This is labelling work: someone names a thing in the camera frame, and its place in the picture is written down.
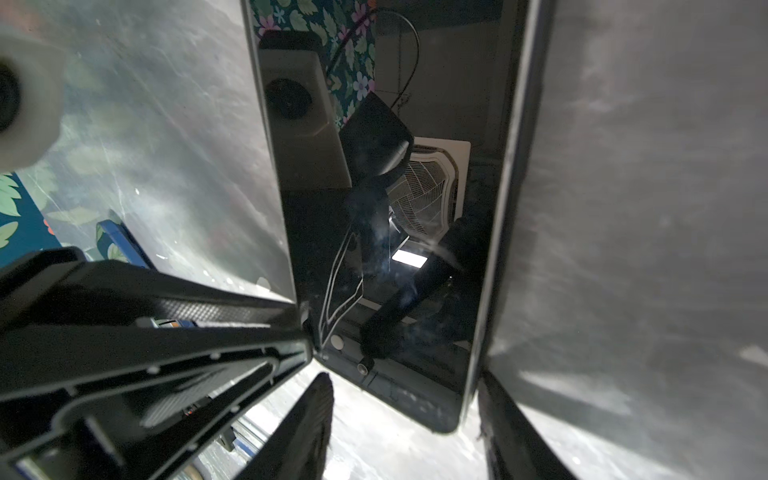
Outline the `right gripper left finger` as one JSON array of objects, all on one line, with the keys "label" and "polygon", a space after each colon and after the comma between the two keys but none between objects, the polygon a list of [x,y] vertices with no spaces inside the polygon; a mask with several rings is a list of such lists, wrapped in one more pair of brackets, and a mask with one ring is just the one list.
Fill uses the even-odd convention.
[{"label": "right gripper left finger", "polygon": [[333,407],[332,380],[320,373],[236,479],[322,479]]}]

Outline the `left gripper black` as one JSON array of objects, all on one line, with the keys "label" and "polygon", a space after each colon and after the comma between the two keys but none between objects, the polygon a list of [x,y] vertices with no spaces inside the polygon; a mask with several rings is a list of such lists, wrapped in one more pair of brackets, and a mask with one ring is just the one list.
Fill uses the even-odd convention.
[{"label": "left gripper black", "polygon": [[300,333],[295,305],[59,249],[1,272],[1,465],[59,479],[171,479],[311,358],[304,341],[150,364],[139,318]]}]

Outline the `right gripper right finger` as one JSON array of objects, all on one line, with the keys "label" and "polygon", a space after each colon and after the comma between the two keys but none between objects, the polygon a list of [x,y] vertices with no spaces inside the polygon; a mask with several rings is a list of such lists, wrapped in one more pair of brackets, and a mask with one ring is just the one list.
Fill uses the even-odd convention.
[{"label": "right gripper right finger", "polygon": [[490,372],[477,391],[490,479],[576,479]]}]

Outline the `black phone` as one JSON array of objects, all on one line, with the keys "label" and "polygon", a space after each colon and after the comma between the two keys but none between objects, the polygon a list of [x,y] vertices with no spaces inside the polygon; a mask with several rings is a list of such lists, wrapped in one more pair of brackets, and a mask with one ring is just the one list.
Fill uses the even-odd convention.
[{"label": "black phone", "polygon": [[371,89],[367,39],[383,15],[259,17],[257,66],[315,357],[446,433],[468,402],[492,214],[460,207],[463,144],[417,139]]}]

